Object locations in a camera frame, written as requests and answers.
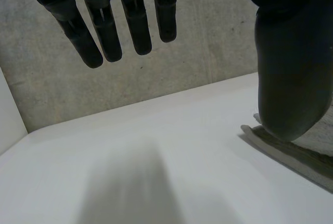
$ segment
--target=gray object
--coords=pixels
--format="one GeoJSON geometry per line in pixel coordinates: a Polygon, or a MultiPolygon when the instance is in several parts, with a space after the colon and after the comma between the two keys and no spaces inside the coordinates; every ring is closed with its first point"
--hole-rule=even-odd
{"type": "Polygon", "coordinates": [[[241,126],[248,141],[258,150],[333,193],[333,106],[305,135],[283,142],[262,126],[241,126]]]}

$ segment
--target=concrete wall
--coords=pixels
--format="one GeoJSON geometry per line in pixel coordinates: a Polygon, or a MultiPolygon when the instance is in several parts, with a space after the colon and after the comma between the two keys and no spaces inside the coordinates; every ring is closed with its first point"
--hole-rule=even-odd
{"type": "Polygon", "coordinates": [[[123,59],[91,70],[35,0],[0,0],[0,66],[29,132],[256,71],[250,0],[178,0],[169,44],[159,39],[153,0],[145,3],[152,52],[135,53],[121,2],[111,0],[123,59]]]}

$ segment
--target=white panel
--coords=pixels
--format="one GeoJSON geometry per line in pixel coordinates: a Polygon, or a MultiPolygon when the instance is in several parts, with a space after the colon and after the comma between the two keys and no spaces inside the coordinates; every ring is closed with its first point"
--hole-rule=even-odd
{"type": "Polygon", "coordinates": [[[0,156],[0,223],[328,224],[333,197],[245,141],[252,74],[37,130],[0,156]]]}
{"type": "Polygon", "coordinates": [[[27,130],[0,68],[0,154],[26,134],[27,130]]]}

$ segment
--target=white wall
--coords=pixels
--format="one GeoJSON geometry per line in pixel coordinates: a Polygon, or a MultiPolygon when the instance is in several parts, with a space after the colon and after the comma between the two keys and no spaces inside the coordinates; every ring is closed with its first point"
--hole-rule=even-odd
{"type": "Polygon", "coordinates": [[[26,135],[27,130],[0,68],[0,154],[26,135]]]}

